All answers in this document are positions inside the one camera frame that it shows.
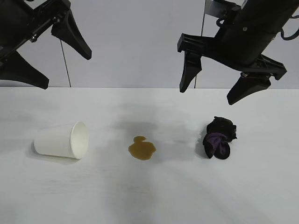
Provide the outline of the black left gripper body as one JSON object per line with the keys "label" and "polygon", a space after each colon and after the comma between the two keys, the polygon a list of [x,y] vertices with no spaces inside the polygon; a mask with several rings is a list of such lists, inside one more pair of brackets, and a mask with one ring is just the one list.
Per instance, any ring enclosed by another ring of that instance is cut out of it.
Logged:
{"label": "black left gripper body", "polygon": [[35,42],[45,30],[61,22],[70,8],[68,0],[47,0],[34,9],[23,0],[2,0],[0,60],[5,61],[25,42]]}

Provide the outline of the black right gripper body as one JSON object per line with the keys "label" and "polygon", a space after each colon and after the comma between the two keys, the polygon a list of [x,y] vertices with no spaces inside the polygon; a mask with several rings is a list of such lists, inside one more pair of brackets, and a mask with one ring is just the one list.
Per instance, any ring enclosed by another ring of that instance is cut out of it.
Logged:
{"label": "black right gripper body", "polygon": [[299,7],[297,0],[247,0],[242,6],[222,1],[227,8],[216,22],[215,37],[182,34],[178,52],[208,57],[241,73],[259,73],[279,80],[286,68],[263,51]]}

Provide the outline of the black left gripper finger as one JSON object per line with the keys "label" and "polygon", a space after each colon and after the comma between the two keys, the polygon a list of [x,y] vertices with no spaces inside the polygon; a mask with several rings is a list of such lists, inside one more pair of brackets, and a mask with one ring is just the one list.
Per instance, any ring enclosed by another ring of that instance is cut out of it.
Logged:
{"label": "black left gripper finger", "polygon": [[92,50],[81,35],[71,10],[66,12],[60,22],[52,26],[51,34],[67,43],[86,60],[92,58]]}
{"label": "black left gripper finger", "polygon": [[17,51],[0,62],[0,79],[29,84],[47,89],[49,79],[32,67]]}

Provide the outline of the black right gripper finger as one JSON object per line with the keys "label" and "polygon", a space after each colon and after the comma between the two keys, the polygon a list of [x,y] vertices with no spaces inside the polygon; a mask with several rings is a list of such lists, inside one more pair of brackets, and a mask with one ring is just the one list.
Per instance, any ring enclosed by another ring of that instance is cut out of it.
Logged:
{"label": "black right gripper finger", "polygon": [[241,73],[240,78],[227,94],[229,105],[233,105],[241,99],[258,91],[270,87],[270,76],[259,73]]}
{"label": "black right gripper finger", "polygon": [[184,93],[189,87],[191,81],[202,70],[201,56],[192,52],[185,52],[184,56],[184,68],[179,84],[179,90]]}

